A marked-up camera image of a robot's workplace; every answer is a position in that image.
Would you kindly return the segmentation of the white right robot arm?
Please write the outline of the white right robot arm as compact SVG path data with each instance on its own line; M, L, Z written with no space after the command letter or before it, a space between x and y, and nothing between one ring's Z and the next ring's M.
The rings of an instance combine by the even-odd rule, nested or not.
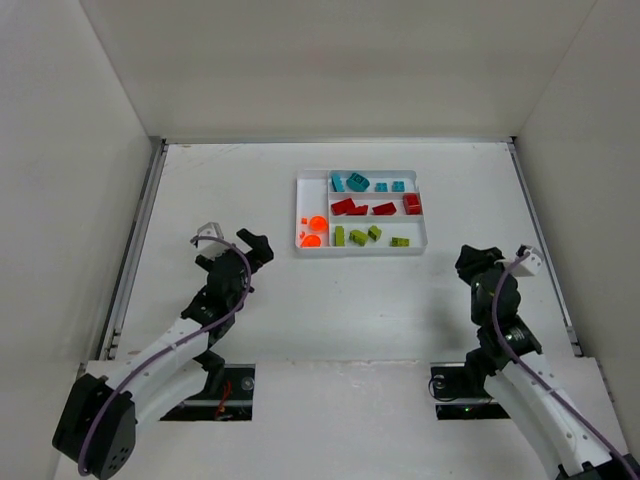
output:
M465 359L467 379L509 415L550 479L636 479L639 464L621 453L558 383L539 340L518 314L518 280L536 275L544 258L521 246L514 258L496 247L462 246L455 263L469 286L478 348Z

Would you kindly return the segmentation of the green curved lego brick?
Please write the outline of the green curved lego brick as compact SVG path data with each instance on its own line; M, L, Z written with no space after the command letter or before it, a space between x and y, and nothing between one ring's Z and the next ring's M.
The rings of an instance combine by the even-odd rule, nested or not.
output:
M351 230L349 232L349 240L360 247L364 247L368 241L368 235L361 230Z

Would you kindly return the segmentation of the green square lego plate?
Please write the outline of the green square lego plate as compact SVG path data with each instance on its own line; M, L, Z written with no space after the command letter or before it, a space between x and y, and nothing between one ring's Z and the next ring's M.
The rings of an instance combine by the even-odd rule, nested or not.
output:
M410 240L404 237L392 237L390 246L391 247L409 247Z

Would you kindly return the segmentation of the red long lego brick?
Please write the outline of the red long lego brick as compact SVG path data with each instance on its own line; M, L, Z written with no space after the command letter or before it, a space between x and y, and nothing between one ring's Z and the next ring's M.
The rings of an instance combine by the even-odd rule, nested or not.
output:
M339 216L347 214L354 207L354 201L351 198L346 198L344 200L332 203L330 205L330 211L332 215Z

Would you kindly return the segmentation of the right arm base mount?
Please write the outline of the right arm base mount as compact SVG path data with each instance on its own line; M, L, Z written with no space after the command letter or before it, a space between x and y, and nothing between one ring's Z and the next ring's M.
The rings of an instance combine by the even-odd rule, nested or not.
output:
M463 362L430 364L428 391L439 421L509 419L505 409L484 389L487 367L480 349L469 352Z

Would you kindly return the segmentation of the cyan square lego brick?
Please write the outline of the cyan square lego brick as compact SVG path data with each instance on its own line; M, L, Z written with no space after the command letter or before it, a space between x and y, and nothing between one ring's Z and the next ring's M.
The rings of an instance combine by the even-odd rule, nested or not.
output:
M392 183L392 191L396 193L405 192L405 183L403 181L394 181Z

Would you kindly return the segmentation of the green small lego brick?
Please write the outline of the green small lego brick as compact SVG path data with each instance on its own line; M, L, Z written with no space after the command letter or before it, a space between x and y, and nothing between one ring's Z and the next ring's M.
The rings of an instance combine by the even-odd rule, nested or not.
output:
M370 239L377 242L381 237L381 229L375 225L369 227L367 231L367 235Z

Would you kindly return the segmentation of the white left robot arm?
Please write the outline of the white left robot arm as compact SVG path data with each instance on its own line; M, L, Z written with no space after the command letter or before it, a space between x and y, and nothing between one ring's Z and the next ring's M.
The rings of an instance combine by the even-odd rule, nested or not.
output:
M225 361L213 347L253 292L254 275L274 258L266 236L247 229L236 236L248 251L198 231L190 242L206 280L174 323L109 374L85 373L74 382L52 445L75 462L80 476L112 478L129 460L143 425L219 384Z

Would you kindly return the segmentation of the cyan long lego brick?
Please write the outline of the cyan long lego brick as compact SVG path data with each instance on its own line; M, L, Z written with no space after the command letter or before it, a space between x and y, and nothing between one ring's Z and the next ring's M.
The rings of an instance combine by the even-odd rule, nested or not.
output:
M345 186L338 173L332 172L330 174L330 182L334 192L337 192L337 193L345 192Z

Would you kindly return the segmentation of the orange dome lego piece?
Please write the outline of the orange dome lego piece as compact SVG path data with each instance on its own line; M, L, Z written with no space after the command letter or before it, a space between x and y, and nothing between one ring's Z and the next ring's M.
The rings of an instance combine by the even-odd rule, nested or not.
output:
M322 246L322 239L315 234L306 235L300 243L301 248L318 248Z

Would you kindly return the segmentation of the orange curved lego piece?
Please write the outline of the orange curved lego piece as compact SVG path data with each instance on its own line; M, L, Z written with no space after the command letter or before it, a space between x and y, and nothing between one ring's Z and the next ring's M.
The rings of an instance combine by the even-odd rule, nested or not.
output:
M308 221L308 227L314 232L325 232L328 230L329 223L324 216L316 215Z

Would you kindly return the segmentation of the colorful monster lego figure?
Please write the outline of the colorful monster lego figure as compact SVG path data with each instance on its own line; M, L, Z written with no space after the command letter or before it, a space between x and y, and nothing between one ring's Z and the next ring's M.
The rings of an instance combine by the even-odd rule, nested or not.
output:
M353 172L347 178L346 185L351 191L362 193L369 188L370 181L358 172Z

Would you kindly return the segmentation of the red sloped lego brick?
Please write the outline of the red sloped lego brick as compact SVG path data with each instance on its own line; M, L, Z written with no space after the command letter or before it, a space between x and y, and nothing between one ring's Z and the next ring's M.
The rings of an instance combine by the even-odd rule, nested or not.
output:
M372 213L377 216L394 215L396 212L397 208L393 202L387 202L372 208Z

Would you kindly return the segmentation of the red square lego brick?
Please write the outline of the red square lego brick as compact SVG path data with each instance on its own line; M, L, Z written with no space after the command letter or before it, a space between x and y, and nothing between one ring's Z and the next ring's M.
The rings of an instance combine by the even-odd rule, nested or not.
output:
M406 215L420 215L422 213L420 196L417 193L406 193L403 196L403 207Z

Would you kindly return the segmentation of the red 2x4 lego brick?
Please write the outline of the red 2x4 lego brick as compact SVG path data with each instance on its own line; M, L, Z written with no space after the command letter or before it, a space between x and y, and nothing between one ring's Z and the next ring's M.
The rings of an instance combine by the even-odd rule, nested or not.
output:
M354 206L349 209L346 214L348 216L363 216L368 213L369 207L367 205Z

